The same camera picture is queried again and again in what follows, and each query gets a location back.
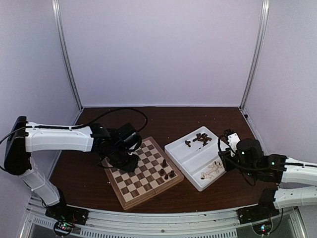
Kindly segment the dark chess king piece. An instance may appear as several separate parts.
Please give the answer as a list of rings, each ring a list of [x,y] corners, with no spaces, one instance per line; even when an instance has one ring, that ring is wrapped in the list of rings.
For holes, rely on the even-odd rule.
[[[166,159],[163,159],[163,162],[162,162],[161,166],[162,166],[163,168],[165,168],[165,167],[167,166]]]

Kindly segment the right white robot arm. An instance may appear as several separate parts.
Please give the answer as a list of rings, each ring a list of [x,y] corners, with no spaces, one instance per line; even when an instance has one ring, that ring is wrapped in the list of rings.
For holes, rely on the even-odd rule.
[[[317,166],[291,157],[265,155],[255,139],[243,139],[222,149],[217,142],[218,155],[228,172],[237,169],[244,180],[254,186],[257,181],[274,183],[276,188],[262,191],[254,215],[264,219],[273,210],[317,203]]]

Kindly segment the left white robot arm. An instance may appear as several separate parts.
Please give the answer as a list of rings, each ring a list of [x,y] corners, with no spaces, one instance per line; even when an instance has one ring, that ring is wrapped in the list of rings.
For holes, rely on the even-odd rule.
[[[141,136],[130,123],[118,129],[106,128],[99,123],[45,125],[30,122],[25,116],[16,119],[4,140],[3,169],[20,177],[60,220],[67,220],[71,209],[61,189],[53,185],[37,166],[41,155],[61,151],[95,153],[101,159],[108,158],[112,167],[132,172],[139,159],[133,152],[142,143]]]

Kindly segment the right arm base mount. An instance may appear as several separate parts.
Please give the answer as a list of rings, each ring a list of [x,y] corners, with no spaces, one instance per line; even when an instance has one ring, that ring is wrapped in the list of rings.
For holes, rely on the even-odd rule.
[[[240,224],[253,223],[260,220],[269,219],[279,215],[279,210],[275,208],[272,202],[258,203],[254,206],[243,207],[238,209],[237,216]]]

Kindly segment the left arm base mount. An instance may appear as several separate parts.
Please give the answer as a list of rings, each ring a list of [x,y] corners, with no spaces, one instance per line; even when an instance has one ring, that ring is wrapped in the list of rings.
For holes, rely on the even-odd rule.
[[[71,225],[85,225],[89,211],[83,208],[71,206],[52,206],[46,209],[45,215],[57,221],[66,222]]]

